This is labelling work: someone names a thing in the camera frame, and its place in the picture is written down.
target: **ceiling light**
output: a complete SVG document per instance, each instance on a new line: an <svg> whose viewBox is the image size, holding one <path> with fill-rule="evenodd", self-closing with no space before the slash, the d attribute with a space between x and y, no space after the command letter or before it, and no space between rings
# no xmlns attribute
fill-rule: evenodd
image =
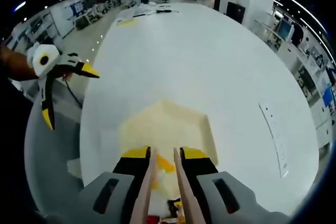
<svg viewBox="0 0 336 224"><path fill-rule="evenodd" d="M305 22L302 18L300 18L300 20L301 20L302 22L304 22L304 24L306 25L306 27L309 27L309 29L316 35L316 37L319 38L321 45L323 45L323 46L325 47L325 49L327 50L327 52L328 52L329 55L330 55L331 60L332 60L332 61L334 62L334 64L335 64L335 61L334 61L334 59L333 59L333 57L332 57L332 54L331 54L331 52L329 51L329 49L327 48L327 46L325 45L325 43L323 42L323 40L318 36L318 34L313 30L313 28L311 28L311 26L308 25L307 22Z"/></svg>
<svg viewBox="0 0 336 224"><path fill-rule="evenodd" d="M295 0L292 0L295 4L297 4L298 6L300 6L303 10L305 10L319 25L320 25L320 27L322 27L323 28L323 30L325 31L325 32L327 32L327 30L322 26L322 24L318 21L318 19L317 18L315 18L315 16L314 15L312 15L303 5L301 5L299 2L297 2L297 1L295 1Z"/></svg>
<svg viewBox="0 0 336 224"><path fill-rule="evenodd" d="M277 3L277 4L280 5L280 6L284 6L282 3L280 3L280 2L278 2L278 1L276 1L276 0L274 0L274 3Z"/></svg>
<svg viewBox="0 0 336 224"><path fill-rule="evenodd" d="M26 1L22 2L21 4L19 4L18 6L16 6L16 8L14 9L14 11L16 12L17 10L19 10L22 6L24 6L26 4Z"/></svg>

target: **floor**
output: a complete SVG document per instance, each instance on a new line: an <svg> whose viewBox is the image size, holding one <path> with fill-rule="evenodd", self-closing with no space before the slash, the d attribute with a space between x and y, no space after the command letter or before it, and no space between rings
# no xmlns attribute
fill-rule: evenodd
<svg viewBox="0 0 336 224"><path fill-rule="evenodd" d="M213 7L214 0L173 0L172 3L176 2L186 2L186 3L200 3L206 5L210 8ZM70 34L64 39L63 51L65 54L71 52L78 53L79 57L82 60L85 60L91 64L94 63L94 60L97 56L97 51L109 30L111 24L116 19L118 13L122 8L116 7L107 12L99 21L94 24L86 27L83 30L74 29ZM85 90L88 85L88 78L80 77L77 75L72 76L71 80L68 82L69 86L75 92L81 93L84 95ZM320 154L320 163L319 170L314 181L313 185L320 180L327 163L329 161L329 149L326 152Z"/></svg>

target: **white tabletop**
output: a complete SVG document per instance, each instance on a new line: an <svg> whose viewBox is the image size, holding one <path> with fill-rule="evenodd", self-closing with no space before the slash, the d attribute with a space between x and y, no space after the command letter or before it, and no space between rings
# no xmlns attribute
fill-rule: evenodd
<svg viewBox="0 0 336 224"><path fill-rule="evenodd" d="M208 115L219 165L252 189L269 211L291 214L318 170L318 143L308 103L293 75L258 37L197 4L179 13L113 23L83 104L80 158L84 185L113 171L119 126L162 99ZM289 173L280 178L275 145L259 103L277 112Z"/></svg>

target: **red object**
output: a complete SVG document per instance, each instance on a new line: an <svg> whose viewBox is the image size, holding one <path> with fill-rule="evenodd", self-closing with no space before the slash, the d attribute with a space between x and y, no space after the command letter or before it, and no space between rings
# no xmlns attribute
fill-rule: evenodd
<svg viewBox="0 0 336 224"><path fill-rule="evenodd" d="M147 224L158 224L160 222L159 216L148 215Z"/></svg>

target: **person's arm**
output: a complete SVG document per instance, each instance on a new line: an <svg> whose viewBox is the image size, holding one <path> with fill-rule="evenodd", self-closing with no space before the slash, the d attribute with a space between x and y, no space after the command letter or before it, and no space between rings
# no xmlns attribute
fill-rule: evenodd
<svg viewBox="0 0 336 224"><path fill-rule="evenodd" d="M27 57L14 52L2 44L0 47L0 63L5 69L9 78L16 81L36 79L33 68L27 63Z"/></svg>

